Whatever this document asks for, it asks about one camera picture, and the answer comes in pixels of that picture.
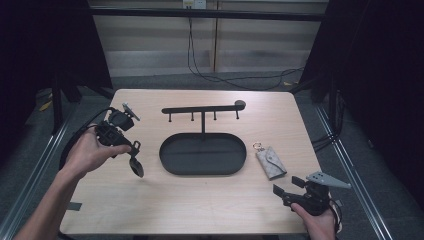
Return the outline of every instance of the cable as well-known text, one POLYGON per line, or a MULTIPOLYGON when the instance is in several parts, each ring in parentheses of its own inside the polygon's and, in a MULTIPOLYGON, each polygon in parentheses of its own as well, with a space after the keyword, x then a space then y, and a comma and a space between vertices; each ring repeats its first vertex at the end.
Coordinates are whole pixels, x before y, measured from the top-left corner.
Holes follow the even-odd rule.
POLYGON ((242 88, 245 90, 251 90, 251 91, 267 91, 267 90, 271 90, 274 89, 276 87, 279 87, 283 81, 283 76, 287 76, 289 74, 298 72, 298 71, 303 71, 304 67, 301 68, 297 68, 297 69, 287 69, 282 71, 280 74, 278 75, 273 75, 273 76, 260 76, 260 77, 237 77, 237 78, 228 78, 228 79, 223 79, 223 78, 219 78, 219 77, 215 77, 215 76, 208 76, 208 75, 203 75, 200 71, 199 68, 197 67, 197 62, 196 62, 196 57, 195 57, 195 49, 194 49, 194 41, 193 41, 193 23, 192 23, 192 19, 189 18, 189 27, 190 27, 190 31, 189 31, 189 42, 188 42, 188 51, 187 51, 187 66, 190 70, 190 72, 192 74, 194 74, 195 76, 201 77, 202 79, 209 81, 209 82, 215 82, 215 83, 220 83, 220 82, 225 82, 227 84, 230 84, 232 86, 238 87, 238 88, 242 88), (194 71, 191 68, 190 65, 190 52, 191 52, 191 57, 193 59, 193 64, 195 67, 194 71), (272 79, 272 78, 279 78, 278 82, 270 87, 266 87, 266 88, 249 88, 249 87, 245 87, 245 86, 241 86, 239 84, 235 84, 232 83, 231 81, 235 81, 235 80, 243 80, 243 79, 272 79))
POLYGON ((337 234, 343 219, 342 209, 340 208, 339 204, 337 204, 337 202, 334 201, 333 199, 330 199, 330 203, 333 203, 333 205, 336 207, 336 209, 334 209, 330 205, 331 212, 333 213, 333 216, 334 216, 334 231, 337 234))

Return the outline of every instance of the small gray pouch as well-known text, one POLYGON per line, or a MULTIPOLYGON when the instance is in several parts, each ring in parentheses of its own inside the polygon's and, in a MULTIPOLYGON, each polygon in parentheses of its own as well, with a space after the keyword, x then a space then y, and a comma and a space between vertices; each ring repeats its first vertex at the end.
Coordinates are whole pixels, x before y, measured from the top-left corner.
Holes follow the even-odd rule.
POLYGON ((259 162, 262 165, 266 175, 269 180, 273 180, 278 177, 282 177, 287 173, 286 168, 281 163, 280 158, 275 153, 272 147, 268 149, 260 148, 256 153, 256 156, 259 159, 259 162))

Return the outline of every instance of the wooden table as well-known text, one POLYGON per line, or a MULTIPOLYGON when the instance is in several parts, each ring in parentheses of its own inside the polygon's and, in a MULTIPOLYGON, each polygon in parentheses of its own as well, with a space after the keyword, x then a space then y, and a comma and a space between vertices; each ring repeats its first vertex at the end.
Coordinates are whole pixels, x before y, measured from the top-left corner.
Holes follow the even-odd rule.
POLYGON ((293 95, 277 92, 119 90, 111 103, 122 110, 128 102, 141 118, 124 133, 141 142, 137 159, 145 176, 129 168, 129 155, 108 160, 79 183, 61 225, 66 234, 283 234, 304 232, 301 219, 272 192, 277 184, 288 192, 304 194, 291 183, 320 166, 293 95), (200 132, 200 113, 174 114, 172 122, 162 108, 232 105, 246 102, 239 112, 206 113, 206 132, 238 136, 246 145, 244 166, 230 176, 177 176, 168 173, 159 148, 169 136, 200 132), (255 142, 272 146, 288 173, 269 181, 256 158, 255 142))

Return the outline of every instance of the finger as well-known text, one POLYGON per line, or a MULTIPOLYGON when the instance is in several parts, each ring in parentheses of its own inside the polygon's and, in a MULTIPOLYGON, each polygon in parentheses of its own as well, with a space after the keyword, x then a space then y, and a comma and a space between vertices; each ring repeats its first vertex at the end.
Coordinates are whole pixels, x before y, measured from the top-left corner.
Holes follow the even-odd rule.
POLYGON ((302 219, 305 218, 309 218, 311 215, 299 204, 297 203, 292 203, 290 206, 293 211, 295 211, 297 213, 297 215, 299 215, 299 217, 301 217, 302 219))
POLYGON ((131 151, 131 147, 128 145, 118 145, 118 146, 111 146, 111 147, 105 147, 101 149, 101 155, 104 158, 110 158, 115 155, 127 153, 131 151))
POLYGON ((85 133, 92 133, 92 134, 96 134, 96 128, 97 124, 95 123, 90 123, 87 127, 87 130, 85 131, 85 133))

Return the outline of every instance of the black mechanical part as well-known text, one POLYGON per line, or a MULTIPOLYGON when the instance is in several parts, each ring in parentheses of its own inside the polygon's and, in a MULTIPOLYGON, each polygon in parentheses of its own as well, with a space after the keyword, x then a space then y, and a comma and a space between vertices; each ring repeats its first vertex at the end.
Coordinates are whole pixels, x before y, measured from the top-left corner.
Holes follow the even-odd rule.
POLYGON ((273 192, 281 197, 284 206, 291 207, 292 203, 297 203, 312 216, 319 216, 330 208, 330 191, 328 186, 311 181, 305 182, 298 177, 292 177, 292 183, 301 188, 305 188, 306 193, 304 195, 287 193, 274 184, 273 192))
POLYGON ((62 169, 63 166, 65 165, 66 158, 69 154, 69 151, 72 149, 74 144, 78 141, 78 139, 82 136, 82 134, 84 134, 84 132, 89 128, 89 124, 96 117, 98 117, 101 113, 106 112, 108 110, 112 111, 112 113, 108 117, 108 121, 101 121, 97 126, 90 126, 90 127, 95 127, 95 131, 96 131, 96 134, 97 134, 98 141, 105 146, 118 146, 118 145, 129 145, 129 146, 131 146, 131 151, 128 153, 131 156, 130 167, 131 167, 132 171, 137 176, 139 176, 139 177, 144 176, 143 166, 135 158, 135 156, 140 152, 140 150, 139 150, 140 145, 141 145, 140 142, 135 141, 132 144, 128 139, 126 139, 124 137, 122 132, 120 130, 118 130, 118 128, 117 128, 117 127, 119 127, 123 131, 127 131, 128 129, 133 127, 134 122, 131 119, 131 117, 133 117, 135 115, 132 112, 127 113, 127 111, 125 113, 123 113, 123 112, 116 110, 115 108, 112 108, 112 107, 109 107, 109 108, 104 109, 104 110, 100 111, 99 113, 97 113, 92 119, 87 121, 71 137, 71 139, 68 141, 68 143, 66 144, 66 146, 65 146, 65 148, 62 152, 62 156, 61 156, 60 164, 59 164, 59 170, 62 169))
POLYGON ((119 127, 124 131, 134 126, 134 121, 127 114, 120 111, 113 111, 109 115, 108 121, 113 126, 119 127))
POLYGON ((101 144, 105 146, 118 146, 118 145, 129 145, 131 146, 131 151, 128 153, 130 158, 130 167, 131 170, 139 177, 144 176, 144 169, 140 162, 137 161, 135 156, 140 152, 140 142, 135 141, 132 144, 124 135, 115 127, 109 125, 106 121, 100 122, 96 127, 98 140, 101 144))

